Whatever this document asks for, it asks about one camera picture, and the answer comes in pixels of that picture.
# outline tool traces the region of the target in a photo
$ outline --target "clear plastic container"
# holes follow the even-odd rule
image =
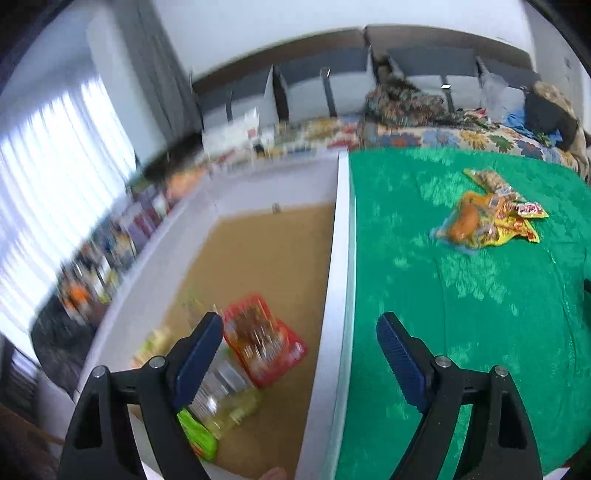
[[[189,411],[217,439],[257,411],[261,393],[222,342]]]

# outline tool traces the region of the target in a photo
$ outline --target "gray curtain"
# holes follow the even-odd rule
[[[111,0],[131,63],[168,145],[200,132],[202,121],[189,77],[152,0]]]

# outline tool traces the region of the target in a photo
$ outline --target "floral bedspread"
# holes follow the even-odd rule
[[[347,149],[349,151],[384,147],[455,148],[458,150],[488,151],[515,157],[533,158],[557,163],[580,174],[583,169],[569,153],[556,147],[545,147],[511,128],[500,125],[482,131],[446,127],[389,128],[363,121],[358,115],[320,118],[299,124],[280,124],[262,129],[259,140],[265,158],[281,158],[318,150]],[[235,151],[210,158],[213,164],[244,162],[252,152]]]
[[[360,124],[358,133],[361,147],[423,147],[456,148],[505,153],[516,157],[534,158],[548,163],[557,163],[580,171],[579,163],[568,152],[556,147],[544,147],[536,140],[525,137],[511,128],[500,126],[488,131],[476,132],[455,128],[416,127],[393,129],[384,125],[365,122]]]

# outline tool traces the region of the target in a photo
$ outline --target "white wall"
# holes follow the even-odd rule
[[[527,2],[525,13],[531,25],[537,72],[542,81],[556,85],[573,104],[577,117],[584,117],[584,98],[579,58],[554,25]]]
[[[142,93],[115,16],[107,5],[98,2],[93,6],[86,34],[96,71],[139,161],[145,163],[165,149],[166,141]]]
[[[428,25],[532,52],[521,0],[153,0],[181,63],[196,76],[300,35],[368,24]]]

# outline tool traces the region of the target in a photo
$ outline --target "box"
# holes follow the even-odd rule
[[[191,276],[190,270],[200,258],[208,237],[215,235],[226,219],[279,210],[286,215],[299,215],[298,210],[302,212],[309,207],[321,211],[322,206],[327,205],[335,205],[335,210],[332,241],[326,252],[330,258],[325,273],[326,296],[321,299],[323,308],[320,304],[322,326],[319,325],[315,362],[310,366],[313,383],[307,417],[302,425],[303,439],[295,478],[332,476],[346,409],[355,291],[355,198],[346,152],[300,154],[297,158],[250,165],[241,171],[203,179],[164,221],[125,278],[97,332],[81,375],[79,391],[97,365],[106,365],[111,371],[128,369],[145,337],[163,322],[172,325],[180,336],[191,332],[194,325],[186,317],[172,312],[178,303],[179,291]],[[222,300],[230,303],[248,293],[238,290],[236,287],[234,292],[225,292],[228,298]],[[280,299],[275,299],[278,294],[271,293],[273,298],[269,298],[264,291],[260,293],[271,310],[287,323],[289,319],[281,311],[286,307]],[[221,295],[211,290],[198,300],[207,305]],[[303,363],[293,370],[294,374],[299,368],[303,368]],[[289,382],[289,379],[288,373],[282,381]],[[143,424],[133,417],[132,426],[142,461],[157,473],[158,466]],[[224,477],[227,472],[214,467],[206,465],[213,479],[235,478]]]

